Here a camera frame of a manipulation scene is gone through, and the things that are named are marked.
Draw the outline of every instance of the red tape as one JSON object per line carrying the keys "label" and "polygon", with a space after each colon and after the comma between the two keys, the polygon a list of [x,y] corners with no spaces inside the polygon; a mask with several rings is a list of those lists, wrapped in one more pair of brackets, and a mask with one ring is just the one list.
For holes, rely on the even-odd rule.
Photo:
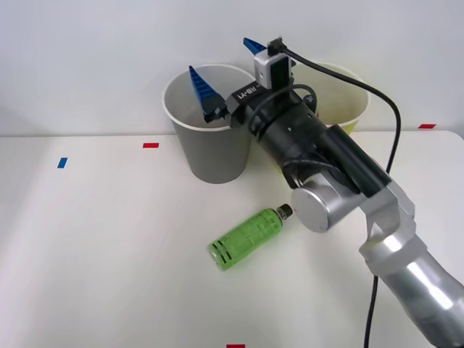
{"label": "red tape", "polygon": [[160,143],[144,143],[144,149],[157,149],[160,147]]}
{"label": "red tape", "polygon": [[434,129],[435,126],[434,123],[423,123],[419,126],[419,129]]}

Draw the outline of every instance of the white paper cup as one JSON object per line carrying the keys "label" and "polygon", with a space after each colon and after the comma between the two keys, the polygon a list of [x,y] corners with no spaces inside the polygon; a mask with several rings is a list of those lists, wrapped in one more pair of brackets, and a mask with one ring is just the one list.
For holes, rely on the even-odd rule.
{"label": "white paper cup", "polygon": [[[195,70],[224,99],[254,80],[250,73],[232,65],[203,65]],[[230,128],[222,119],[204,121],[188,70],[167,84],[162,103],[197,178],[207,183],[227,183],[243,173],[250,147],[247,130]]]}
{"label": "white paper cup", "polygon": [[[358,75],[344,67],[331,63],[318,64],[363,81]],[[316,114],[326,125],[340,125],[350,134],[369,108],[370,94],[364,89],[340,81],[303,64],[296,65],[291,71],[295,83],[303,83],[314,89],[318,98]]]}

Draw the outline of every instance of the plastic bottle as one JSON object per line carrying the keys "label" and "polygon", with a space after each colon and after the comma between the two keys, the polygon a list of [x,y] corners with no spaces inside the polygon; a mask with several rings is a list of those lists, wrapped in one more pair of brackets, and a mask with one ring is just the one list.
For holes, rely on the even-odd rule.
{"label": "plastic bottle", "polygon": [[292,214],[288,204],[276,210],[263,209],[212,242],[208,250],[219,268],[227,270],[279,233]]}

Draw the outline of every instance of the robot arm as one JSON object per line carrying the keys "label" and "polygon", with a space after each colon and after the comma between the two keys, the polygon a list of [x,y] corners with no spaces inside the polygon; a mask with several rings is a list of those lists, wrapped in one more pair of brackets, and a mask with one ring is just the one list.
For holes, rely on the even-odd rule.
{"label": "robot arm", "polygon": [[209,107],[215,111],[205,112],[205,120],[227,117],[256,138],[282,169],[293,189],[292,207],[310,230],[326,232],[360,207],[368,227],[360,253],[372,274],[431,344],[464,347],[464,286],[415,234],[414,204],[339,126],[319,121],[314,100],[294,92],[303,88],[316,98],[311,88],[293,84],[293,62],[278,49],[281,39],[267,48],[248,39],[245,44],[255,54],[257,80]]}

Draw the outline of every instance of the table surface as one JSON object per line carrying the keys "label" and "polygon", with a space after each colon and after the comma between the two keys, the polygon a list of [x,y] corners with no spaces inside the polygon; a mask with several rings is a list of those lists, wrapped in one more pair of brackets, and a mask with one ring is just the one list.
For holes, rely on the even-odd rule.
{"label": "table surface", "polygon": [[[393,133],[353,138],[386,163]],[[0,347],[362,346],[372,275],[357,251],[361,211],[326,234],[293,217],[226,272],[208,255],[289,201],[257,146],[223,185],[191,174],[175,136],[0,138],[0,163]],[[418,234],[463,282],[464,141],[404,132],[392,176],[416,204]],[[371,345],[428,347],[383,284]]]}

